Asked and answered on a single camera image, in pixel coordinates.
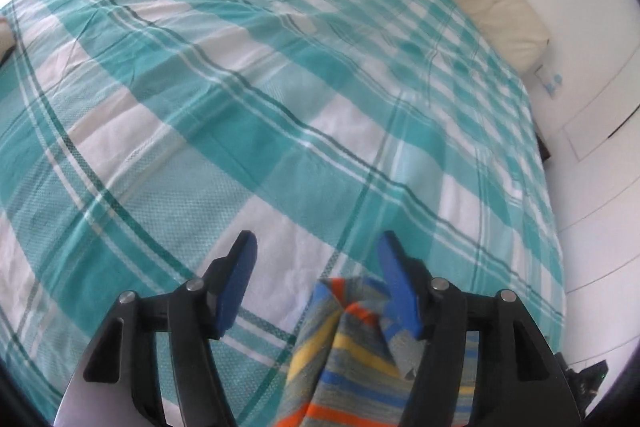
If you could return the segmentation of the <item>wall socket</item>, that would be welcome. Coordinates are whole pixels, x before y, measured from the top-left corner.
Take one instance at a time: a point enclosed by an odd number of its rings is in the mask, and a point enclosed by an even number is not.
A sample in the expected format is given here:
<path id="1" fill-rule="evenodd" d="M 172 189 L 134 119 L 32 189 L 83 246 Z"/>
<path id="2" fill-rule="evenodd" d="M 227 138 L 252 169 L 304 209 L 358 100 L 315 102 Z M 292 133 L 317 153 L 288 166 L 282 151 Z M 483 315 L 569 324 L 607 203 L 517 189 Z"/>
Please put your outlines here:
<path id="1" fill-rule="evenodd" d="M 546 64 L 540 64 L 534 70 L 534 76 L 548 93 L 550 98 L 556 98 L 563 88 L 563 77 L 553 72 Z"/>

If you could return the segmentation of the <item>striped knit sweater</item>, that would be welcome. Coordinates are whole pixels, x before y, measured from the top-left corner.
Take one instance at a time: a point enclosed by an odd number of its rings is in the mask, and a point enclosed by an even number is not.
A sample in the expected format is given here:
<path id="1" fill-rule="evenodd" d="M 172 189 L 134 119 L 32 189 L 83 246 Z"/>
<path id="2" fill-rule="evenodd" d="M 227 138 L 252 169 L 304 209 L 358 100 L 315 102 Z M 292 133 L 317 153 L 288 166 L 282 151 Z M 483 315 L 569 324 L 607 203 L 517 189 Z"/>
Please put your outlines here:
<path id="1" fill-rule="evenodd" d="M 274 423 L 397 426 L 425 348 L 392 317 L 382 281 L 318 280 Z"/>

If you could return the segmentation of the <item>teal plaid bed cover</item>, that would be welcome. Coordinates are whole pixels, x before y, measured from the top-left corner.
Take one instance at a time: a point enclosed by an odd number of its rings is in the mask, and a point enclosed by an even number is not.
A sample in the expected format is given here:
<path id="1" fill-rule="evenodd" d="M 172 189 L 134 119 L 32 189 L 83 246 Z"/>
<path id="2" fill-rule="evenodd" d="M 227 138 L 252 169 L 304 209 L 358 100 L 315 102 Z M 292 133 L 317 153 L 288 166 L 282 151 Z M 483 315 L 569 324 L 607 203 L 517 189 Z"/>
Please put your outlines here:
<path id="1" fill-rule="evenodd" d="M 517 72 L 454 0 L 12 0 L 1 67 L 1 360 L 52 419 L 123 291 L 167 293 L 253 232 L 214 358 L 277 416 L 320 277 L 393 231 L 464 291 L 514 289 L 553 350 L 562 254 Z"/>

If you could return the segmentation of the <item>white wardrobe doors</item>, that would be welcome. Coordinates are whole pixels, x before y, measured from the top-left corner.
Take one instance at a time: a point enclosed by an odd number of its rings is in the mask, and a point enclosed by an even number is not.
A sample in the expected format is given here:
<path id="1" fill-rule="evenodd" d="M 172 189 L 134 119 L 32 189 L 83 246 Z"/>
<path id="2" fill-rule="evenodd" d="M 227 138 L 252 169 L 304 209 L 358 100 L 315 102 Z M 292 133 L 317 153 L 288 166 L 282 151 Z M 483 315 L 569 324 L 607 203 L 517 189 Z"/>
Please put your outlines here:
<path id="1" fill-rule="evenodd" d="M 562 351 L 623 365 L 639 340 L 639 57 L 550 140 L 547 179 L 564 255 Z"/>

